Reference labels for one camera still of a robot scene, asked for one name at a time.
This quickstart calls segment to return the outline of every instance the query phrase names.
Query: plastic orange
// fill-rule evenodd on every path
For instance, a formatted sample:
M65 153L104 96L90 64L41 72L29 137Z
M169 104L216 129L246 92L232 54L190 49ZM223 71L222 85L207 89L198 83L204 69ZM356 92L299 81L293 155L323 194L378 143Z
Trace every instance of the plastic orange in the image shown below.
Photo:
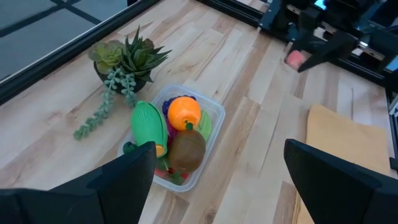
M179 131L197 127L200 116L200 105L188 96L181 96L173 100L167 113L170 124Z

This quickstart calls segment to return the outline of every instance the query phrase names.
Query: plastic container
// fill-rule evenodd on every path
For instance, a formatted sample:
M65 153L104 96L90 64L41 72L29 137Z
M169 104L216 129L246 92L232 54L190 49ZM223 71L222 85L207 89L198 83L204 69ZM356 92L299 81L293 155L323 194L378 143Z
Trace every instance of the plastic container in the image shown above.
M224 118L225 118L225 109L224 107L216 102L215 100L202 95L201 93L198 93L196 91L193 91L189 88L186 88L181 85L169 85L166 86L165 88L160 91L160 93L155 97L155 99L152 101L152 103L158 107L162 111L162 105L163 102L166 100L169 100L170 98L176 97L176 96L183 96L183 95L188 95L188 96L194 96L197 99L197 102L200 104L200 108L202 110L205 110L212 122L213 122L213 130L211 131L210 137L206 142L206 152L205 152L205 158L203 159L203 162L201 163L200 167L190 174L189 178L184 182L183 185L175 185L168 180L164 180L160 177L157 177L156 175L154 176L154 182L156 184L159 184L169 190L172 190L174 192L186 192L190 190L195 184L197 183L200 174L203 171L203 168L205 167L207 160L213 150L214 143L216 141L216 138L218 136L218 133L220 131L221 125L223 124ZM123 145L124 143L131 141L134 142L134 133L128 133L122 143L119 145L118 149L118 157L123 155Z

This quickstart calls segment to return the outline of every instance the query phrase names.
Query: wooden table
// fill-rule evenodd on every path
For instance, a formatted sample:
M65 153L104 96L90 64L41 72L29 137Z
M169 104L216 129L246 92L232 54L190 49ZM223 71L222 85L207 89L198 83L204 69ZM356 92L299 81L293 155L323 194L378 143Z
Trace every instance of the wooden table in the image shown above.
M261 2L248 4L263 11ZM223 104L226 118L197 186L174 194L152 185L140 223L289 223L295 188L286 138L305 140L309 107L323 104L385 128L384 89L329 63L298 74L285 44L194 0L164 0L106 39L142 35L172 49L138 94L152 100L179 83ZM103 84L86 52L0 107L0 187L51 189L116 157L131 110L119 98L104 126L73 131L99 105ZM393 156L391 139L389 142Z

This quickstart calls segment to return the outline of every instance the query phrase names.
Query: floor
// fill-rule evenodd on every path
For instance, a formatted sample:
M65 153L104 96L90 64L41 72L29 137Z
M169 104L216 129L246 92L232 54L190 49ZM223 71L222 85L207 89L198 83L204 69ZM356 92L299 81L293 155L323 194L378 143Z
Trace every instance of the floor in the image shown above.
M257 0L247 4L266 10ZM177 194L152 184L140 224L291 223L296 189L284 141L305 140L313 104L384 128L393 156L383 88L329 63L298 74L284 63L284 43L194 0L164 0L106 40L132 36L138 25L155 45L173 50L152 71L155 82L139 92L140 100L178 83L226 110L197 185ZM89 138L72 136L102 91L83 52L0 106L0 188L51 189L113 160L129 131L131 110L122 98Z
M127 0L2 0L0 80L126 7Z

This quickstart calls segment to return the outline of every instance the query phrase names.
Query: toy kiwi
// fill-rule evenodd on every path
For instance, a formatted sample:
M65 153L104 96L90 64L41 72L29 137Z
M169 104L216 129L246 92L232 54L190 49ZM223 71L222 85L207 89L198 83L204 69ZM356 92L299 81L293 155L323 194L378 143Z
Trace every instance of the toy kiwi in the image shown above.
M206 141L195 130L179 132L169 148L169 161L175 170L189 174L197 170L206 152Z

